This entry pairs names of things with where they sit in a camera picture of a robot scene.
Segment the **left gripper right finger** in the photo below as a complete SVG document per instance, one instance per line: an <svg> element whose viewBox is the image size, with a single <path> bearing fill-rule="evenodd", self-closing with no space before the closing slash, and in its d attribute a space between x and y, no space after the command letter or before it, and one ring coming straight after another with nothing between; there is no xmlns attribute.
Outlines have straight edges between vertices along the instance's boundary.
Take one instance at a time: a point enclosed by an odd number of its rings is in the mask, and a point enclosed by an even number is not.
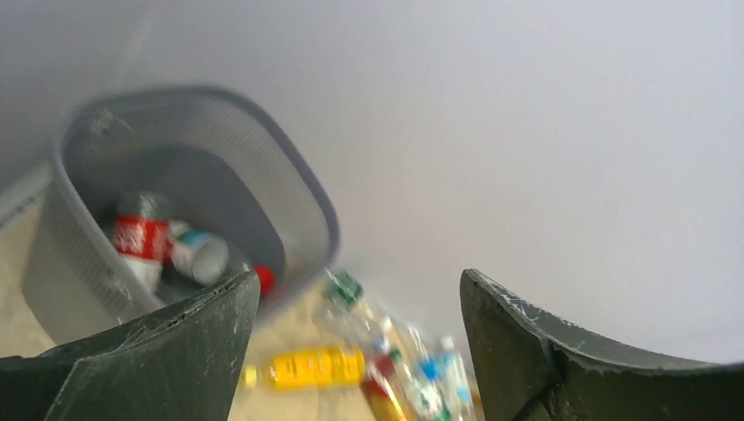
<svg viewBox="0 0 744 421"><path fill-rule="evenodd" d="M740 420L743 366L655 353L535 306L476 269L461 313L488 420Z"/></svg>

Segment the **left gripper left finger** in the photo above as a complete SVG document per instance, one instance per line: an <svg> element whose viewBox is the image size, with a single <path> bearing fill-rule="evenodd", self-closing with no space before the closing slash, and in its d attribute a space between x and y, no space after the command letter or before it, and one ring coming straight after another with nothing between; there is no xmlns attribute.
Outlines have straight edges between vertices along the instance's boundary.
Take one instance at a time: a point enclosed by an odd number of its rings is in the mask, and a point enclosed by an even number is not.
<svg viewBox="0 0 744 421"><path fill-rule="evenodd" d="M1 361L4 420L226 420L260 299L238 271L123 325Z"/></svg>

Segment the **red label water bottle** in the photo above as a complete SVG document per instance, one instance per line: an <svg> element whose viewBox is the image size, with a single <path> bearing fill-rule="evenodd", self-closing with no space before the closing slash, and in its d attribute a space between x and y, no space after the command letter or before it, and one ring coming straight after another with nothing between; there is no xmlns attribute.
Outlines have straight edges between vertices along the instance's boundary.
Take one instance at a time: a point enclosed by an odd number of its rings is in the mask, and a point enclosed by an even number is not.
<svg viewBox="0 0 744 421"><path fill-rule="evenodd" d="M117 204L112 244L149 292L161 281L171 214L170 200L153 191L127 192Z"/></svg>

